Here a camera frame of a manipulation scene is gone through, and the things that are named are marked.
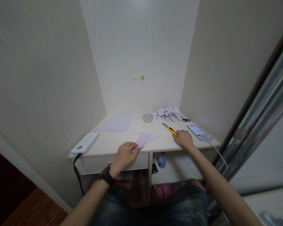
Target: black watch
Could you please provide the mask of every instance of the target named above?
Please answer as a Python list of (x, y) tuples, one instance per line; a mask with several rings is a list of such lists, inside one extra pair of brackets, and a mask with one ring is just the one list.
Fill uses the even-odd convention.
[(107, 166), (98, 176), (99, 180), (104, 180), (107, 182), (107, 184), (109, 184), (110, 186), (113, 185), (113, 183), (115, 182), (115, 179), (113, 179), (113, 177), (110, 175), (109, 173), (110, 171), (110, 166)]

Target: knee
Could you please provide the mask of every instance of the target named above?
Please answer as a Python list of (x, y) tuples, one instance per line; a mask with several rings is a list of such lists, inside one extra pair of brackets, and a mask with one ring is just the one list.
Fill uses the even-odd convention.
[(204, 190), (204, 192), (205, 192), (205, 189), (204, 189), (204, 187), (202, 186), (202, 184), (198, 181), (198, 180), (196, 180), (196, 179), (188, 179), (187, 181), (186, 181), (186, 185), (195, 185), (195, 186), (197, 186), (197, 187), (200, 187), (202, 190)]

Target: smartphone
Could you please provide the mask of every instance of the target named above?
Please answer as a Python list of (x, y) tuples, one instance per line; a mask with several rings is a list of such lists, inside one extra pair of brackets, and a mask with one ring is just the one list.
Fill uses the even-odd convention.
[(195, 134), (196, 137), (198, 137), (201, 141), (212, 141), (212, 136), (208, 135), (206, 131), (203, 131), (202, 129), (198, 128), (197, 125), (190, 125), (187, 126), (189, 130), (192, 131), (192, 133)]
[(155, 163), (152, 164), (152, 174), (158, 173)]

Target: yellow utility knife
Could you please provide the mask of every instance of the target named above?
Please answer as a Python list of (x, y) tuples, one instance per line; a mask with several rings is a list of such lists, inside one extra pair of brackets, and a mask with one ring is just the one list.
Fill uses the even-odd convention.
[(172, 134), (175, 134), (176, 136), (178, 136), (178, 133), (175, 131), (175, 130), (173, 130), (171, 127), (169, 127), (169, 126), (167, 126), (166, 124), (164, 124), (164, 123), (162, 123), (165, 127), (167, 127), (168, 128), (168, 130), (172, 133)]

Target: water bottle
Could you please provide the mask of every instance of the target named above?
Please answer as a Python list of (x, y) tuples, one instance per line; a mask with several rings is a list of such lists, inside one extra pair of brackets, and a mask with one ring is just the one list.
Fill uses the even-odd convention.
[(160, 168), (165, 168), (166, 167), (166, 161), (167, 161), (167, 157), (166, 157), (166, 153), (162, 152), (158, 158), (158, 166)]

